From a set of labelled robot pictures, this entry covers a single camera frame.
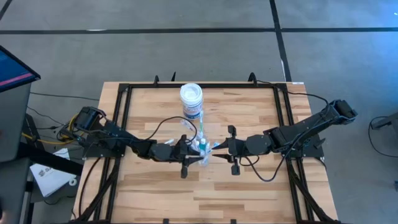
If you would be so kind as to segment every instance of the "black cable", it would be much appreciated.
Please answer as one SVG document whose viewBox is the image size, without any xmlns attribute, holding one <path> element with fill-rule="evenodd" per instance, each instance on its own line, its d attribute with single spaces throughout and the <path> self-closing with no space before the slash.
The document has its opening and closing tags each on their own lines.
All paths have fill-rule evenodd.
<svg viewBox="0 0 398 224">
<path fill-rule="evenodd" d="M 239 158 L 239 164 L 240 164 L 241 166 L 250 166 L 250 164 L 242 164 L 242 161 L 241 161 L 241 160 L 242 160 L 242 157 Z M 260 160 L 260 157 L 257 156 L 257 160 L 256 160 L 255 162 L 253 162 L 253 165 L 256 164 L 259 160 Z"/>
<path fill-rule="evenodd" d="M 59 122 L 59 121 L 53 119 L 52 117 L 50 117 L 50 116 L 48 116 L 48 115 L 41 114 L 41 113 L 37 112 L 37 110 L 35 110 L 35 109 L 33 109 L 33 108 L 29 107 L 29 106 L 27 106 L 27 107 L 28 107 L 29 109 L 31 109 L 32 111 L 34 111 L 35 113 L 37 113 L 38 115 L 40 115 L 40 116 L 43 116 L 43 117 L 45 117 L 45 118 L 49 118 L 49 119 L 51 119 L 52 121 L 54 121 L 54 122 L 56 122 L 56 123 L 58 123 L 58 124 L 64 125 L 63 123 L 61 123 L 61 122 Z"/>
<path fill-rule="evenodd" d="M 74 198 L 74 197 L 76 197 L 76 195 L 74 195 L 74 196 L 65 196 L 65 197 L 67 197 L 67 198 Z M 61 199 L 65 198 L 65 197 L 60 197 L 60 198 L 58 198 L 57 201 L 55 201 L 54 203 L 46 202 L 45 200 L 43 200 L 43 202 L 46 203 L 47 205 L 56 205 L 56 204 L 58 204 L 59 201 L 61 201 Z"/>
<path fill-rule="evenodd" d="M 253 168 L 253 171 L 254 171 L 254 172 L 256 173 L 256 175 L 260 178 L 260 180 L 262 180 L 262 181 L 264 181 L 264 182 L 271 182 L 271 181 L 273 181 L 273 180 L 275 179 L 275 177 L 276 177 L 278 171 L 279 171 L 279 168 L 281 167 L 282 163 L 284 162 L 285 158 L 290 154 L 291 150 L 292 150 L 293 147 L 298 143 L 298 141 L 302 138 L 302 136 L 304 136 L 305 134 L 307 134 L 307 133 L 310 132 L 312 129 L 316 128 L 317 126 L 323 125 L 323 124 L 329 122 L 329 121 L 325 121 L 325 122 L 323 122 L 323 123 L 317 125 L 321 119 L 322 119 L 322 118 L 319 118 L 318 121 L 315 122 L 315 124 L 314 124 L 310 129 L 304 131 L 302 134 L 300 134 L 300 135 L 296 138 L 296 140 L 293 141 L 292 145 L 289 147 L 289 150 L 287 150 L 287 152 L 282 156 L 282 159 L 280 160 L 279 165 L 277 166 L 277 168 L 276 168 L 276 170 L 275 170 L 275 172 L 274 172 L 274 175 L 273 175 L 270 179 L 264 179 L 264 178 L 262 178 L 262 177 L 260 176 L 260 174 L 258 173 L 258 171 L 256 170 L 256 168 L 254 167 L 254 164 L 251 162 L 251 160 L 250 160 L 247 156 L 245 156 L 244 158 L 248 160 L 250 166 Z"/>
<path fill-rule="evenodd" d="M 270 83 L 270 82 L 265 82 L 265 81 L 261 81 L 261 80 L 258 80 L 258 82 L 270 84 L 271 86 L 276 87 L 276 88 L 280 89 L 281 91 L 284 91 L 284 92 L 286 92 L 286 93 L 290 93 L 290 94 L 292 94 L 292 95 L 313 96 L 313 97 L 315 97 L 315 98 L 318 98 L 318 99 L 320 99 L 320 100 L 323 100 L 323 101 L 326 103 L 326 111 L 325 111 L 325 114 L 328 114 L 328 113 L 329 113 L 329 109 L 330 109 L 329 102 L 328 102 L 326 99 L 324 99 L 323 97 L 320 97 L 320 96 L 317 96 L 317 95 L 314 95 L 314 94 L 309 94 L 309 93 L 292 93 L 292 92 L 290 92 L 290 91 L 288 91 L 288 90 L 283 90 L 283 89 L 279 88 L 277 85 L 275 85 L 275 84 L 273 84 L 273 83 Z M 278 173 L 278 170 L 279 170 L 279 168 L 281 167 L 283 161 L 284 161 L 285 158 L 290 154 L 290 152 L 291 152 L 291 150 L 293 149 L 293 147 L 297 144 L 297 142 L 301 139 L 302 136 L 304 136 L 306 133 L 308 133 L 309 131 L 311 131 L 312 129 L 314 129 L 315 126 L 318 124 L 318 122 L 319 122 L 321 119 L 322 119 L 322 117 L 321 117 L 310 129 L 308 129 L 308 130 L 302 132 L 301 134 L 299 134 L 299 135 L 296 137 L 296 140 L 293 141 L 293 143 L 292 143 L 292 145 L 290 146 L 289 150 L 287 150 L 287 152 L 284 154 L 284 156 L 282 157 L 282 159 L 281 159 L 280 162 L 279 162 L 279 165 L 277 166 L 277 168 L 276 168 L 276 170 L 275 170 L 274 175 L 273 175 L 270 179 L 264 179 L 264 178 L 262 178 L 262 177 L 260 176 L 260 174 L 258 173 L 258 171 L 256 170 L 256 168 L 254 167 L 255 163 L 257 163 L 258 160 L 257 160 L 255 163 L 252 163 L 251 160 L 250 160 L 247 156 L 245 156 L 244 158 L 248 160 L 249 165 L 253 168 L 253 171 L 256 173 L 256 175 L 257 175 L 262 181 L 264 181 L 264 182 L 271 182 L 271 181 L 273 181 L 273 180 L 275 179 L 275 177 L 276 177 L 276 175 L 277 175 L 277 173 Z"/>
<path fill-rule="evenodd" d="M 60 127 L 62 127 L 62 125 L 60 125 L 60 126 L 51 126 L 51 127 L 48 127 L 48 128 L 36 128 L 36 129 L 37 130 L 46 130 L 46 129 L 55 130 L 55 129 L 60 128 Z"/>
<path fill-rule="evenodd" d="M 65 125 L 63 126 L 63 128 L 66 128 L 66 127 L 69 125 L 69 122 L 68 122 L 67 124 L 65 124 Z M 68 137 L 68 136 L 62 137 L 62 136 L 61 136 L 60 130 L 57 132 L 56 138 L 57 138 L 58 141 L 61 141 L 61 142 L 66 142 L 66 141 L 71 141 L 71 140 L 73 140 L 73 138 L 70 138 L 70 137 Z"/>
<path fill-rule="evenodd" d="M 257 82 L 270 84 L 270 85 L 272 85 L 273 87 L 276 87 L 276 88 L 280 89 L 281 91 L 284 91 L 284 92 L 286 92 L 286 93 L 290 93 L 290 94 L 292 94 L 292 95 L 313 96 L 313 97 L 315 97 L 315 98 L 318 98 L 318 99 L 320 99 L 320 100 L 323 100 L 323 101 L 326 103 L 326 106 L 329 105 L 329 102 L 328 102 L 325 98 L 320 97 L 320 96 L 315 95 L 315 94 L 309 94 L 309 93 L 292 93 L 291 91 L 283 90 L 283 89 L 279 88 L 277 85 L 275 85 L 275 84 L 273 84 L 273 83 L 270 83 L 270 82 L 265 82 L 265 81 L 261 81 L 261 80 L 257 80 Z"/>
<path fill-rule="evenodd" d="M 86 187 L 86 184 L 87 184 L 87 180 L 88 180 L 88 178 L 89 178 L 91 172 L 93 171 L 94 166 L 97 164 L 98 161 L 100 161 L 100 159 L 101 159 L 101 158 L 99 157 L 99 158 L 97 158 L 97 160 L 95 160 L 94 164 L 91 166 L 91 168 L 89 169 L 89 171 L 88 171 L 88 173 L 87 173 L 87 176 L 86 176 L 86 179 L 85 179 L 85 181 L 84 181 L 84 183 L 83 183 L 83 186 L 81 187 L 80 198 L 79 198 L 79 217 L 81 216 L 81 203 L 82 203 L 82 201 L 83 201 L 83 193 L 84 193 L 84 191 L 85 191 L 85 187 Z"/>
<path fill-rule="evenodd" d="M 189 140 L 187 140 L 187 141 L 188 141 L 188 142 L 192 142 L 193 140 L 195 140 L 195 138 L 196 138 L 196 136 L 197 136 L 197 134 L 198 134 L 197 127 L 196 127 L 189 119 L 187 119 L 187 118 L 184 118 L 184 117 L 181 117 L 181 116 L 173 116 L 173 117 L 166 118 L 166 119 L 164 119 L 163 121 L 161 121 L 161 122 L 159 123 L 159 125 L 157 126 L 157 128 L 155 129 L 155 131 L 154 131 L 148 138 L 141 139 L 141 140 L 137 140 L 137 141 L 134 141 L 134 142 L 143 142 L 143 141 L 148 141 L 148 140 L 150 140 L 150 139 L 156 134 L 156 132 L 159 130 L 160 126 L 161 126 L 164 122 L 166 122 L 166 121 L 168 121 L 168 120 L 171 120 L 171 119 L 175 119 L 175 118 L 184 119 L 185 121 L 188 121 L 188 122 L 193 126 L 193 128 L 195 129 L 195 134 L 193 135 L 193 137 L 192 137 L 191 139 L 189 139 Z M 128 138 L 104 138 L 104 139 L 128 139 Z"/>
<path fill-rule="evenodd" d="M 322 165 L 325 167 L 325 170 L 328 170 L 328 168 L 327 168 L 325 162 L 323 162 L 323 161 L 321 160 L 321 158 L 319 158 L 319 157 L 314 157 L 314 158 L 315 158 L 316 160 L 318 160 L 320 163 L 322 163 Z"/>
<path fill-rule="evenodd" d="M 40 138 L 41 138 L 41 137 L 45 137 L 45 138 L 50 138 L 50 139 L 54 139 L 54 140 L 60 141 L 60 140 L 57 139 L 57 138 L 54 138 L 54 137 L 51 137 L 51 136 L 46 136 L 46 135 L 44 135 L 44 134 L 40 134 L 39 136 L 40 136 Z M 74 145 L 74 146 L 80 146 L 79 144 L 75 144 L 75 143 L 73 143 L 73 142 L 68 143 L 68 144 L 71 144 L 71 145 Z"/>
<path fill-rule="evenodd" d="M 150 139 L 156 134 L 157 130 L 159 130 L 160 125 L 162 125 L 164 122 L 166 122 L 166 121 L 168 121 L 168 120 L 175 119 L 175 118 L 184 119 L 185 121 L 188 121 L 188 122 L 193 126 L 193 128 L 195 128 L 195 135 L 193 135 L 192 139 L 191 139 L 191 140 L 188 140 L 188 142 L 192 142 L 193 140 L 195 140 L 195 138 L 196 138 L 196 136 L 197 136 L 197 133 L 198 133 L 197 127 L 196 127 L 189 119 L 187 119 L 187 118 L 184 118 L 184 117 L 181 117 L 181 116 L 173 116 L 173 117 L 166 118 L 166 119 L 164 119 L 163 121 L 161 121 L 161 122 L 159 123 L 159 125 L 157 126 L 157 128 L 155 129 L 155 131 L 154 131 L 148 138 L 144 139 L 143 141 L 150 140 Z"/>
<path fill-rule="evenodd" d="M 54 94 L 34 93 L 34 92 L 31 92 L 30 94 L 35 94 L 35 95 L 40 95 L 40 96 L 54 96 L 54 97 L 63 97 L 63 98 L 78 98 L 78 99 L 84 99 L 84 100 L 99 101 L 99 99 L 94 99 L 94 98 L 89 98 L 89 97 L 82 97 L 82 96 L 54 95 Z"/>
<path fill-rule="evenodd" d="M 72 215 L 73 215 L 73 219 L 76 220 L 76 214 L 75 214 L 75 212 L 73 212 L 73 209 L 72 209 Z"/>
<path fill-rule="evenodd" d="M 373 121 L 374 121 L 375 119 L 386 118 L 386 117 L 387 117 L 387 116 L 378 116 L 378 117 L 373 118 L 373 119 L 371 120 L 371 122 L 369 122 L 369 127 L 368 127 L 368 137 L 369 137 L 369 141 L 371 142 L 372 148 L 373 148 L 376 152 L 378 152 L 379 154 L 382 154 L 383 156 L 387 156 L 387 157 L 398 158 L 398 156 L 387 155 L 387 154 L 384 154 L 384 153 L 378 151 L 378 150 L 376 149 L 376 147 L 374 147 L 374 144 L 373 144 L 373 142 L 372 142 L 372 138 L 371 138 L 371 126 L 372 126 Z"/>
</svg>

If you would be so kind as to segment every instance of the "white plastic container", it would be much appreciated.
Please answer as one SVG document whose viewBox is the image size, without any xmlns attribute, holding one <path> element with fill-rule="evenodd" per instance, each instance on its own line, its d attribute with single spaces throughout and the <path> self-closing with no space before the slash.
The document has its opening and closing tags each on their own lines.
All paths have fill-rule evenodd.
<svg viewBox="0 0 398 224">
<path fill-rule="evenodd" d="M 188 119 L 197 119 L 203 108 L 203 93 L 199 85 L 188 83 L 181 86 L 180 98 L 184 116 Z"/>
</svg>

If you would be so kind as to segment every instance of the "blue object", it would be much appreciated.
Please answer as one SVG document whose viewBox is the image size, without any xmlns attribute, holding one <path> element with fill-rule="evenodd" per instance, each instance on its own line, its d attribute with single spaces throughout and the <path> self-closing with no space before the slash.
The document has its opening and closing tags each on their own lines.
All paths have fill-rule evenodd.
<svg viewBox="0 0 398 224">
<path fill-rule="evenodd" d="M 0 46 L 0 92 L 39 79 L 39 74 Z"/>
<path fill-rule="evenodd" d="M 206 152 L 206 139 L 200 139 L 199 149 L 201 152 Z"/>
</svg>

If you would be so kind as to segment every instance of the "container lid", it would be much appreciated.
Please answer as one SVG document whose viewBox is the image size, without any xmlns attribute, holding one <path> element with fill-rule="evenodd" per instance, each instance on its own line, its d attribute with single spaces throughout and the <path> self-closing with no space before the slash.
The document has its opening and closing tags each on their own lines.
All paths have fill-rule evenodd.
<svg viewBox="0 0 398 224">
<path fill-rule="evenodd" d="M 195 105 L 201 102 L 203 93 L 199 85 L 187 83 L 181 86 L 180 97 L 186 105 Z"/>
</svg>

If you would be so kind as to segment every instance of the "wood grain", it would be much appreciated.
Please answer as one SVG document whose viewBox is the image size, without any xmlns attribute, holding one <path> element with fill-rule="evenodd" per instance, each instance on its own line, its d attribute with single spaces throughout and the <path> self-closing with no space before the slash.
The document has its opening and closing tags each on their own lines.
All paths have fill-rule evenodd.
<svg viewBox="0 0 398 224">
<path fill-rule="evenodd" d="M 104 83 L 99 108 L 109 118 L 113 116 L 118 85 L 116 82 Z M 288 83 L 288 88 L 292 92 L 305 93 L 304 85 Z M 284 109 L 282 93 L 279 95 Z M 205 88 L 203 96 L 205 132 L 211 143 L 222 142 L 228 137 L 229 124 L 236 126 L 240 139 L 279 125 L 272 90 Z M 311 115 L 306 96 L 289 97 L 295 122 Z M 287 123 L 285 109 L 283 114 Z M 134 89 L 127 130 L 139 138 L 146 138 L 164 118 L 177 115 L 182 116 L 178 88 Z M 188 137 L 192 135 L 176 119 L 164 123 L 154 139 L 162 142 L 178 139 L 187 133 Z M 256 167 L 264 178 L 269 178 L 280 159 L 278 154 L 261 156 Z M 94 160 L 85 162 L 82 180 Z M 90 175 L 83 197 L 83 210 L 98 191 L 102 166 L 103 159 Z M 305 159 L 304 167 L 310 192 L 329 216 L 337 218 L 325 168 L 314 159 Z M 121 161 L 112 222 L 160 223 L 163 218 L 169 218 L 172 223 L 228 223 L 231 219 L 237 219 L 239 223 L 295 223 L 285 164 L 271 183 L 261 182 L 250 167 L 241 167 L 241 175 L 232 176 L 231 164 L 217 157 L 210 157 L 207 167 L 191 165 L 186 179 L 180 178 L 180 168 L 180 164 L 139 159 L 127 148 Z M 82 183 L 74 206 L 76 214 Z M 101 218 L 104 218 L 107 202 L 106 195 Z M 303 218 L 306 218 L 303 203 L 300 206 Z"/>
</svg>

